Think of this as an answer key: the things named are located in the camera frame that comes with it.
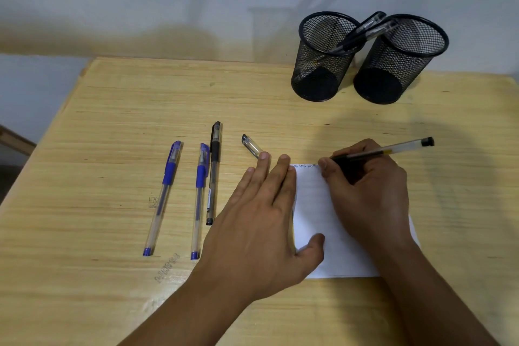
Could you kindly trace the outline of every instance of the white paper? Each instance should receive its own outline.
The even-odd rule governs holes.
[[[316,164],[293,164],[297,171],[294,205],[294,242],[304,248],[316,233],[325,236],[324,260],[308,278],[378,277],[366,251],[342,226],[333,209],[330,191]],[[409,217],[413,239],[418,243]]]

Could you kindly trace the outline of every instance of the mesh cup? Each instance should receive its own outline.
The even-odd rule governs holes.
[[[433,57],[449,46],[445,31],[415,15],[392,15],[400,25],[378,37],[354,78],[354,87],[377,104],[397,101]]]
[[[364,44],[346,56],[337,56],[328,50],[335,48],[359,25],[352,17],[332,11],[314,13],[302,20],[301,41],[291,80],[295,93],[310,101],[328,100],[337,93],[355,52]]]

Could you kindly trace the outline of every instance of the forearm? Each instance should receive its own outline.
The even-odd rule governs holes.
[[[413,344],[497,345],[418,246],[372,256],[398,302]]]
[[[246,306],[225,285],[190,277],[119,346],[214,345]]]

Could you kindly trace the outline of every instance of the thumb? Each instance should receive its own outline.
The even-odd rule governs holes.
[[[321,167],[321,175],[326,180],[328,187],[330,188],[330,194],[332,197],[336,195],[344,194],[344,191],[351,189],[350,182],[346,179],[342,173],[341,168],[330,158],[321,158],[318,161],[319,167]]]
[[[296,282],[302,282],[324,259],[324,235],[315,234],[308,245],[298,251],[294,258]]]

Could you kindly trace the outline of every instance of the left hand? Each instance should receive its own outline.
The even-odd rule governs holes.
[[[289,156],[281,155],[270,173],[270,155],[259,156],[215,219],[191,275],[225,285],[246,305],[301,282],[324,258],[322,234],[294,251],[289,230],[296,171]]]

